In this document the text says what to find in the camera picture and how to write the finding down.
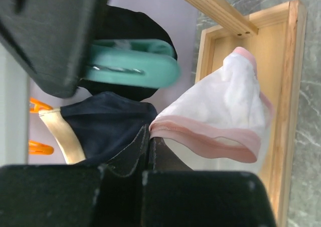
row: orange clothespin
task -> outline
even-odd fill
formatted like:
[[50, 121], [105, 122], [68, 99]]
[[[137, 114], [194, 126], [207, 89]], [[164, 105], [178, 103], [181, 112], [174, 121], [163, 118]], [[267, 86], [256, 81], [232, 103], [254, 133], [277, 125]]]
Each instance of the orange clothespin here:
[[[43, 102], [36, 100], [32, 97], [30, 97], [29, 102], [34, 105], [34, 107], [31, 107], [29, 109], [30, 113], [38, 113], [39, 110], [42, 110], [42, 109], [45, 109], [45, 110], [52, 110], [53, 109], [51, 106], [44, 104]], [[51, 155], [51, 154], [53, 154], [53, 152], [54, 152], [53, 147], [46, 145], [46, 144], [38, 143], [33, 140], [29, 140], [29, 154]]]
[[36, 141], [29, 140], [29, 154], [34, 155], [51, 155], [54, 152], [54, 148], [46, 144], [38, 143]]
[[43, 102], [36, 100], [32, 97], [30, 97], [30, 103], [34, 104], [35, 106], [30, 108], [30, 113], [38, 113], [39, 110], [45, 109], [45, 110], [52, 110], [53, 108], [47, 104], [44, 104]]

